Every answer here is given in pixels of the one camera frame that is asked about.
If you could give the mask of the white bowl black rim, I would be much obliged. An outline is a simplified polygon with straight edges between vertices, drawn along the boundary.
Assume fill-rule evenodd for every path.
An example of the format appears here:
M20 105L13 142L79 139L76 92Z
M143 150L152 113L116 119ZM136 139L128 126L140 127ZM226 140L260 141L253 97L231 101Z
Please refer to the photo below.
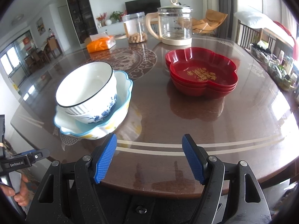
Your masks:
M76 106L87 107L94 96L117 93L117 79L107 62L92 62L71 72L56 91L56 102L63 110L75 112Z

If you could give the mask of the white bowl blue floral pattern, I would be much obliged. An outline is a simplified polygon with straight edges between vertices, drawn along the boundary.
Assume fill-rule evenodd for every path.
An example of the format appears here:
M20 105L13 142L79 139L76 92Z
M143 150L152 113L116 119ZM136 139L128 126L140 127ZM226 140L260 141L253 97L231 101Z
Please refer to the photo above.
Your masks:
M66 115L73 117L77 121L85 124L93 124L103 121L114 109L117 102L118 94L113 93L108 97L94 96L87 107L76 106L75 112L64 110Z

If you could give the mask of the red plate stack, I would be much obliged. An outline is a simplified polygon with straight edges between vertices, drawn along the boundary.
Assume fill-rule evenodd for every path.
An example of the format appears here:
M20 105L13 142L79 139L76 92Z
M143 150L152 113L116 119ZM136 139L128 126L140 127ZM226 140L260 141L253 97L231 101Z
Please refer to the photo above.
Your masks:
M165 55L165 62L174 86L187 96L223 98L238 83L235 63L205 48L169 51Z

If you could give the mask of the orange tissue pack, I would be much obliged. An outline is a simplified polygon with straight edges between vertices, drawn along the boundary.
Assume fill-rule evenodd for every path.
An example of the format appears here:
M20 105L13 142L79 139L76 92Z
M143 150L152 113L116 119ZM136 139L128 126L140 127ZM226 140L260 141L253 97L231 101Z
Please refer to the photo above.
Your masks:
M101 36L96 40L90 41L87 44L86 48L89 54L91 54L91 53L96 53L104 50L109 50L115 45L116 45L116 41L114 36L106 35L106 36Z

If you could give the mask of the wooden dining chair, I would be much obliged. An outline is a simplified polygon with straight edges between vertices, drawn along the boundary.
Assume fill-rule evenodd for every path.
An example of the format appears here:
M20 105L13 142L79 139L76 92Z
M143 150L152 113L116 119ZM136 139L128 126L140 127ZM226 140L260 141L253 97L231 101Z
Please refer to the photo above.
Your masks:
M50 48L50 52L54 58L57 58L58 56L60 56L62 54L61 47L60 47L57 39L55 38L55 36L49 37L47 39L47 44L48 44L48 46Z

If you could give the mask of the white tv cabinet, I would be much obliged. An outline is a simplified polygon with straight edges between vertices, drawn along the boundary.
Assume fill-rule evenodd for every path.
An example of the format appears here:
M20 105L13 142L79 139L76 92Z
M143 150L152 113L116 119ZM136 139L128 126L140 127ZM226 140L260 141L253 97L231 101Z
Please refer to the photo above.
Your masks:
M111 25L103 26L97 29L97 33L106 33L108 35L123 35L125 33L124 23L118 22Z

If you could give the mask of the tan lounge chair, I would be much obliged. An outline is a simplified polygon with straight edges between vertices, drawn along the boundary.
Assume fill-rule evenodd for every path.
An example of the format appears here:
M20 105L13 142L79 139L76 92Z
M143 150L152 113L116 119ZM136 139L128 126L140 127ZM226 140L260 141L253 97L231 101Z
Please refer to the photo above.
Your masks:
M208 9L204 19L192 19L192 32L196 34L211 33L222 25L227 17L228 14Z

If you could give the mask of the clear plastic snack jar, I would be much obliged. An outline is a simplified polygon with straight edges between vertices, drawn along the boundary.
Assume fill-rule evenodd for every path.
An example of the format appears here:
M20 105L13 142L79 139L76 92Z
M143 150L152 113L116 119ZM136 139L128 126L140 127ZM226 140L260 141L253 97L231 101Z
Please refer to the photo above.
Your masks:
M139 12L122 18L128 43L136 44L147 41L147 27L145 13Z

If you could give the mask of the red flower vase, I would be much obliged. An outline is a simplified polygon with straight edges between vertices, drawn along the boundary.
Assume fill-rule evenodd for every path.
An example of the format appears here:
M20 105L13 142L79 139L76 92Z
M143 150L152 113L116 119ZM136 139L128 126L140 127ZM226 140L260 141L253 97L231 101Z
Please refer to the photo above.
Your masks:
M106 12L96 17L98 28L105 26L106 17L107 17Z

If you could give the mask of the green potted plant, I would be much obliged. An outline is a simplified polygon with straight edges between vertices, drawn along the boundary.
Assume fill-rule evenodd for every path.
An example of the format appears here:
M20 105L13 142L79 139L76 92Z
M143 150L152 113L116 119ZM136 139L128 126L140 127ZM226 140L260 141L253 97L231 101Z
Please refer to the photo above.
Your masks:
M113 22L122 22L122 17L125 14L121 11L113 11L110 15L110 20Z

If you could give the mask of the white pillow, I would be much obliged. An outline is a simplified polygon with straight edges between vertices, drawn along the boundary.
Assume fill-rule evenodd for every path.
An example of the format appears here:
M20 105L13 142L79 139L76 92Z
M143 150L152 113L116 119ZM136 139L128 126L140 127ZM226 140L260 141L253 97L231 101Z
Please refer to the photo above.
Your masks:
M256 11L239 11L235 12L234 16L244 25L253 28L253 29L270 29L277 24L271 20L267 15Z

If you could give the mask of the dark display cabinet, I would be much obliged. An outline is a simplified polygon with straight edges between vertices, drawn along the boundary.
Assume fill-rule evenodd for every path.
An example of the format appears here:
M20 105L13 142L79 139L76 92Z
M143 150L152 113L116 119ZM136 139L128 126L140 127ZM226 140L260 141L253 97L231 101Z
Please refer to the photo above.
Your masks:
M90 35L97 34L97 28L89 0L66 0L80 44Z

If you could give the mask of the black television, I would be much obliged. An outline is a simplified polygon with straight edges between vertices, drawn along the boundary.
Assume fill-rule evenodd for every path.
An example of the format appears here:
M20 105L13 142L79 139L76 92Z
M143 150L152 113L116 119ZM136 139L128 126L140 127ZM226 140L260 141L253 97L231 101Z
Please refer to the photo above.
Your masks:
M133 0L125 2L128 15L144 12L155 13L161 7L160 0Z

